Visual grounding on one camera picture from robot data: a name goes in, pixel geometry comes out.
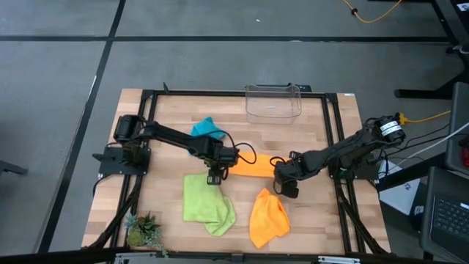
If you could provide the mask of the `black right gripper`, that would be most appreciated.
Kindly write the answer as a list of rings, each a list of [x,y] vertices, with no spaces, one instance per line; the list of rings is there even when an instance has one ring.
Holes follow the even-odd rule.
[[[299,188],[297,180],[317,175],[322,169],[322,152],[289,152],[289,160],[274,163],[274,179],[281,183],[280,194],[296,199]]]

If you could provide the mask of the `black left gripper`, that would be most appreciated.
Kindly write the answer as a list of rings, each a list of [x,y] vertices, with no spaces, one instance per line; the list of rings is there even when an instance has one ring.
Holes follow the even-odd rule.
[[[238,149],[225,147],[220,142],[209,142],[201,152],[200,158],[209,167],[207,184],[220,185],[228,177],[227,167],[233,167],[237,164]]]

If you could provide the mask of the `green microfiber towel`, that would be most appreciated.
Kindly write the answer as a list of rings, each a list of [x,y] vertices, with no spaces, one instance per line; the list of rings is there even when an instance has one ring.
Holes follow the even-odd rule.
[[[206,179],[206,174],[184,176],[182,219],[202,223],[211,236],[221,237],[236,222],[235,209],[221,188],[208,185]]]

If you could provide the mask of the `orange microfiber towel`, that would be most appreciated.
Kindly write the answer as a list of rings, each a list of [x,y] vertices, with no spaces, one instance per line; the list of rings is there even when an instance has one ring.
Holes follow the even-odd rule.
[[[290,231],[290,222],[281,200],[263,188],[256,200],[249,219],[249,237],[257,249]]]
[[[287,161],[289,158],[240,152],[237,165],[229,169],[230,175],[246,177],[274,178],[274,166],[277,161]]]

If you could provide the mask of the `teal microfiber towel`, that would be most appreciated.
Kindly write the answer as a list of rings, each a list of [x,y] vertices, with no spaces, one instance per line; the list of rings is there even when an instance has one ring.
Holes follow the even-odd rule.
[[[206,117],[192,127],[191,135],[208,135],[215,139],[223,140],[226,134],[213,122],[212,117]]]

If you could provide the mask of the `clear plastic bin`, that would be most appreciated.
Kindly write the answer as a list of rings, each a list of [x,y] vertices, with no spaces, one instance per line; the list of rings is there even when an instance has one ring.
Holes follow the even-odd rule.
[[[245,87],[245,112],[250,123],[291,124],[302,114],[300,88],[250,84]]]

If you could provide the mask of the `small artificial succulent plant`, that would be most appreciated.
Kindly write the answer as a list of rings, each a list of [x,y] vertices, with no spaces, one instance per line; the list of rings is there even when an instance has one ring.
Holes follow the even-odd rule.
[[[169,258],[169,252],[161,242],[160,225],[156,223],[156,217],[150,212],[145,216],[129,214],[126,217],[125,228],[128,231],[125,239],[128,246],[156,249],[164,258]]]

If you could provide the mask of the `white cardboard box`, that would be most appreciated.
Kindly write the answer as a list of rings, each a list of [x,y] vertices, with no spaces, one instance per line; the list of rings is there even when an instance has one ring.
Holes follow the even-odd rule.
[[[402,170],[400,166],[396,166],[391,161],[382,161],[378,172],[379,179],[388,179],[391,174]],[[379,191],[380,201],[398,210],[399,212],[409,215],[416,197],[418,186],[421,179],[411,180],[400,186]]]

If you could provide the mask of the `grey laptop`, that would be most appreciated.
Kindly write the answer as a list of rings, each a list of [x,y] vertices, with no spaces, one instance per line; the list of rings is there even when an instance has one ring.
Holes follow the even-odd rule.
[[[429,169],[420,244],[430,254],[469,264],[469,179]]]

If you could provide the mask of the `grey computer monitor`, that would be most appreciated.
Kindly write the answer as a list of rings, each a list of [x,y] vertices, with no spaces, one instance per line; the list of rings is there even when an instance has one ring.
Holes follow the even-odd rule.
[[[446,144],[446,167],[469,175],[462,162],[462,148],[469,147],[469,84],[457,82],[453,88],[449,132]]]

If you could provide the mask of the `black furniture leg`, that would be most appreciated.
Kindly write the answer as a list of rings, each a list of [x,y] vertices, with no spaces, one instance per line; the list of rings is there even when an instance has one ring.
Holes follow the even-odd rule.
[[[28,169],[0,160],[0,176],[3,172],[11,172],[17,175],[26,175]]]

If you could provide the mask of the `black aluminium table frame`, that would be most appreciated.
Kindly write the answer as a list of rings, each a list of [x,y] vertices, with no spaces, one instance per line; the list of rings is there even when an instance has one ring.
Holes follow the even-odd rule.
[[[117,115],[154,109],[158,122],[186,133],[196,122],[212,117],[235,142],[243,143],[245,151],[267,155],[322,149],[329,141],[354,134],[362,124],[352,94],[305,93],[301,97],[301,115],[289,124],[249,122],[243,92],[157,91],[146,102],[141,101],[141,94],[140,89],[122,90]],[[231,199],[237,220],[225,235],[213,237],[202,224],[182,219],[182,179],[186,174],[205,172],[205,165],[178,147],[156,141],[149,145],[151,163],[143,178],[137,212],[155,216],[171,257],[272,263],[310,262],[317,255],[344,254],[335,190],[327,170],[300,182],[297,198],[283,199],[291,224],[289,233],[257,249],[249,239],[249,218],[257,194],[271,188],[270,178],[228,176],[221,188]]]

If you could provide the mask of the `silver metal bracket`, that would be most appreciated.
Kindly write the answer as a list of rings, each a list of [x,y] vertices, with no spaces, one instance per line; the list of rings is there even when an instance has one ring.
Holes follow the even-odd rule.
[[[319,256],[317,262],[319,264],[361,264],[361,260],[357,258],[336,256]]]
[[[157,252],[128,252],[115,255],[113,264],[132,264],[140,260],[153,260],[158,258]]]

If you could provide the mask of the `black desk frame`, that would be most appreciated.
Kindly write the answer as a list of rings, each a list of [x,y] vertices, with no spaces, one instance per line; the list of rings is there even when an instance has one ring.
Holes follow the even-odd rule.
[[[435,90],[419,90],[419,89],[395,89],[394,95],[396,98],[409,98],[409,99],[436,99],[436,100],[450,100],[453,96],[454,85],[462,82],[469,84],[469,54],[463,54],[460,48],[464,44],[469,44],[469,40],[466,42],[459,41],[457,36],[451,29],[450,23],[446,19],[440,5],[437,0],[427,0],[431,5],[435,14],[443,27],[450,46],[446,49],[447,54],[456,54],[462,61],[463,70],[461,73],[447,81],[441,87]],[[458,4],[468,2],[469,0],[448,0],[449,6],[456,13],[457,20],[462,24],[462,28],[465,33],[469,36],[469,11],[461,11],[458,8]]]

